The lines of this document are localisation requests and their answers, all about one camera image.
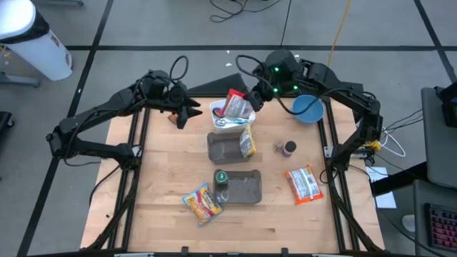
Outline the green-lid dark jar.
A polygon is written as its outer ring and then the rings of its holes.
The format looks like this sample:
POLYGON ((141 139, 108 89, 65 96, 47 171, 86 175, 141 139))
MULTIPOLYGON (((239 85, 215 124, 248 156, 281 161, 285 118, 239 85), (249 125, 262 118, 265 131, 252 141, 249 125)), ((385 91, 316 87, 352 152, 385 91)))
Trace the green-lid dark jar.
POLYGON ((229 176, 223 170, 216 170, 214 173, 214 185, 215 186, 227 186, 229 184, 229 176))

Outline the backlit keyboard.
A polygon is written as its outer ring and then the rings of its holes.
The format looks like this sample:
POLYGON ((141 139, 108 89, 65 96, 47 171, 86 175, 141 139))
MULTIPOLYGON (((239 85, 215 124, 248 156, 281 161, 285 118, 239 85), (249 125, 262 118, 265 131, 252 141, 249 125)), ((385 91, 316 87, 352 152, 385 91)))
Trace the backlit keyboard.
POLYGON ((426 203, 424 211, 428 245, 457 253, 457 208, 426 203))

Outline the blue yellow chip bag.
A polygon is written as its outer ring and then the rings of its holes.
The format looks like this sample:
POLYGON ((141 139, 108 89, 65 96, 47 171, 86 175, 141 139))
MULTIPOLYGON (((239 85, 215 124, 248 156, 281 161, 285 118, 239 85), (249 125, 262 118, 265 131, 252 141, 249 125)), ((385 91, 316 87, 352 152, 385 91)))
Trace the blue yellow chip bag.
POLYGON ((215 199, 209 190, 207 182, 195 191, 182 197, 185 205, 198 219, 198 227, 202 227, 223 213, 223 206, 215 199))

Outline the white computer mouse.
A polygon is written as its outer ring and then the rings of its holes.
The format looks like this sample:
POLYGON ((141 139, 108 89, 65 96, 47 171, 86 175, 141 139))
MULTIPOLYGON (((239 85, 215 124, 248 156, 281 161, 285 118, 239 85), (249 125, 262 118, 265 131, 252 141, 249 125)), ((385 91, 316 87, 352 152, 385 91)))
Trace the white computer mouse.
POLYGON ((416 231, 414 214, 408 214, 403 216, 401 219, 401 223, 408 232, 414 233, 416 231))

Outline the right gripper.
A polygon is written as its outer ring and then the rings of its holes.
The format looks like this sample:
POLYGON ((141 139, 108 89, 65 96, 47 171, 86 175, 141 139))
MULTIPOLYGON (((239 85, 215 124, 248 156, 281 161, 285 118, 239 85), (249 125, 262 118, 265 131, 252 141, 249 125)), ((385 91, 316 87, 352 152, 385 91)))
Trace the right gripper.
POLYGON ((245 94, 244 99, 251 102, 252 109, 259 112, 264 102, 269 102, 274 98, 273 87, 264 81, 259 81, 253 88, 253 91, 245 94))

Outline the red white snack bag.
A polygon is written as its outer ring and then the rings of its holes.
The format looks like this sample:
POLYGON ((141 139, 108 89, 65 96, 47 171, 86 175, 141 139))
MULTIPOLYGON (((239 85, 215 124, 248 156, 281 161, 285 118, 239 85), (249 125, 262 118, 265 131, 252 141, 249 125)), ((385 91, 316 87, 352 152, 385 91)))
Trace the red white snack bag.
POLYGON ((222 108, 223 117, 248 119, 253 113, 252 105, 244 99, 245 94, 236 89, 229 89, 222 108))

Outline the white trash can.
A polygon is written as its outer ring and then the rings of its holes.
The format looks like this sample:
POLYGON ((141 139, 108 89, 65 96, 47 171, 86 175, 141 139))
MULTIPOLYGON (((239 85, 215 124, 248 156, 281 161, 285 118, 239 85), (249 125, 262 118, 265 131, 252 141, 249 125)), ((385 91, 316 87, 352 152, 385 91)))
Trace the white trash can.
POLYGON ((0 44, 51 81, 72 75, 72 55, 31 0, 0 0, 0 44))

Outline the wooden desk grey legs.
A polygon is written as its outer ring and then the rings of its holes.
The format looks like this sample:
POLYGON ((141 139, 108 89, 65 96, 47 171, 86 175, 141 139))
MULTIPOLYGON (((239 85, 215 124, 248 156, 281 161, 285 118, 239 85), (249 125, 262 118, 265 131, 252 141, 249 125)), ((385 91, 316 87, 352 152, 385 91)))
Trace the wooden desk grey legs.
POLYGON ((40 80, 27 76, 13 76, 0 71, 0 85, 22 85, 40 87, 40 80))

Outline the yellow snack packet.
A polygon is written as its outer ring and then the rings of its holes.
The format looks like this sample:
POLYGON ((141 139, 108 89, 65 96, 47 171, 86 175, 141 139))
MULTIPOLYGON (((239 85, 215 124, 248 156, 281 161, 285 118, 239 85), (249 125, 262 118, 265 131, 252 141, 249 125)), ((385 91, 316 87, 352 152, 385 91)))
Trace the yellow snack packet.
POLYGON ((253 139, 251 126, 248 125, 241 133, 239 139, 241 154, 244 158, 249 158, 256 153, 256 144, 253 139))

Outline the purple-label spice jar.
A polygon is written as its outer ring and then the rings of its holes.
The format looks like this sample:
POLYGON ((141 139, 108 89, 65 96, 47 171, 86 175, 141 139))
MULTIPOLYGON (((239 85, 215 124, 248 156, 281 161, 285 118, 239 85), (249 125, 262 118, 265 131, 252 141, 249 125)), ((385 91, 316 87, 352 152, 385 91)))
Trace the purple-label spice jar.
POLYGON ((294 141, 287 141, 284 145, 283 148, 281 149, 281 155, 284 158, 290 158, 294 151, 296 150, 296 143, 294 141))

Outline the white paper sheet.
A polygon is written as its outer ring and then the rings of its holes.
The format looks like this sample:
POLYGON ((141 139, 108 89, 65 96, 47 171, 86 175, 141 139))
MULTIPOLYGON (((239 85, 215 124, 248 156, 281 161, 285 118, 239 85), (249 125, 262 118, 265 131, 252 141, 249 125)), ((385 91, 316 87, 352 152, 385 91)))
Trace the white paper sheet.
MULTIPOLYGON (((374 183, 383 178, 387 178, 387 170, 385 167, 366 167, 366 172, 369 175, 370 182, 374 183)), ((394 194, 392 192, 385 193, 380 196, 376 196, 376 206, 382 209, 396 209, 396 201, 394 198, 394 194)))

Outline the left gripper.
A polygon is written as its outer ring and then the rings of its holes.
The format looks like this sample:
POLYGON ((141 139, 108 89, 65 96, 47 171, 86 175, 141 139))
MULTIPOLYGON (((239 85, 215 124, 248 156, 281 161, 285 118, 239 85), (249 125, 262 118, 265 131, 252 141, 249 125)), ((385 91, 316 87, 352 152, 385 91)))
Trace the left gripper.
POLYGON ((169 111, 172 114, 178 114, 176 118, 176 126, 178 129, 183 129, 188 119, 199 116, 203 112, 194 108, 201 104, 187 97, 187 88, 184 84, 174 84, 171 88, 167 88, 162 95, 162 111, 169 111))

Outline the white plastic bin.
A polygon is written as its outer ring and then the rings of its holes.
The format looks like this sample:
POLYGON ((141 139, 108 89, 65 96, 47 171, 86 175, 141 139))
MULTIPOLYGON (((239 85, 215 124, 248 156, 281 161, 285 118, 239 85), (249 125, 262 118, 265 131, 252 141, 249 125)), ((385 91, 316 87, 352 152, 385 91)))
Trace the white plastic bin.
MULTIPOLYGON (((226 101, 223 99, 223 100, 213 101, 210 103, 209 108, 210 108, 210 112, 211 112, 211 118, 213 121, 213 125, 214 125, 214 121, 216 119, 222 119, 213 114, 213 109, 223 107, 225 102, 226 101)), ((244 124, 244 125, 227 124, 223 127, 218 127, 218 126, 214 125, 214 127, 218 133, 231 133, 231 132, 243 131, 248 125, 251 125, 255 121, 256 114, 253 112, 248 119, 251 120, 251 122, 249 124, 244 124)))

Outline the black chair base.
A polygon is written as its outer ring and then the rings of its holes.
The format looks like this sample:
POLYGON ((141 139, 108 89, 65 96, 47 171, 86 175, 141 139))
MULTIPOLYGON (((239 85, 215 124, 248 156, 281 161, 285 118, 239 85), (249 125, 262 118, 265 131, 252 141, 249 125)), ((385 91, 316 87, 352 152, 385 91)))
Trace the black chair base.
POLYGON ((0 130, 14 126, 12 114, 7 111, 0 111, 0 130))

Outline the orange ramen noodle packet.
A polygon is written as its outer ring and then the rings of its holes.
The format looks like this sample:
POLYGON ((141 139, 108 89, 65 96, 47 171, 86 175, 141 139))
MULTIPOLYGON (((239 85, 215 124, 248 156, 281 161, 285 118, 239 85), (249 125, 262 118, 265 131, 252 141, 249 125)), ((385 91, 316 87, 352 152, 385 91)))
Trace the orange ramen noodle packet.
POLYGON ((323 193, 309 165, 305 168, 285 172, 285 177, 295 196, 296 205, 323 198, 323 193))

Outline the blue bowl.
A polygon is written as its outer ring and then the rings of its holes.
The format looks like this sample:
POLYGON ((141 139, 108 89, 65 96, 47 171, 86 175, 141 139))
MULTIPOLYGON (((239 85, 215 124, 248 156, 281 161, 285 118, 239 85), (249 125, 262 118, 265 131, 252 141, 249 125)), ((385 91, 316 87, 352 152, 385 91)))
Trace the blue bowl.
POLYGON ((314 124, 317 121, 320 121, 324 115, 324 106, 320 99, 317 99, 315 96, 312 95, 301 95, 294 100, 292 105, 293 112, 299 112, 304 110, 314 100, 316 100, 316 102, 313 105, 311 105, 306 112, 295 116, 295 118, 301 123, 314 124))

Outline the translucent grey plastic bin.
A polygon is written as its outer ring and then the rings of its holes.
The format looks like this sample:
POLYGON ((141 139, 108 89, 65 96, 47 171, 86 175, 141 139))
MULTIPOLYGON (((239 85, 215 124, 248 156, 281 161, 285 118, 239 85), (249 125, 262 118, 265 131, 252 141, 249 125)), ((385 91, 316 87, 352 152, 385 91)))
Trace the translucent grey plastic bin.
POLYGON ((225 171, 227 186, 213 187, 215 199, 222 204, 257 204, 262 200, 261 172, 225 171))
POLYGON ((241 154, 239 139, 241 131, 234 133, 209 133, 207 135, 208 156, 215 165, 247 162, 241 154))

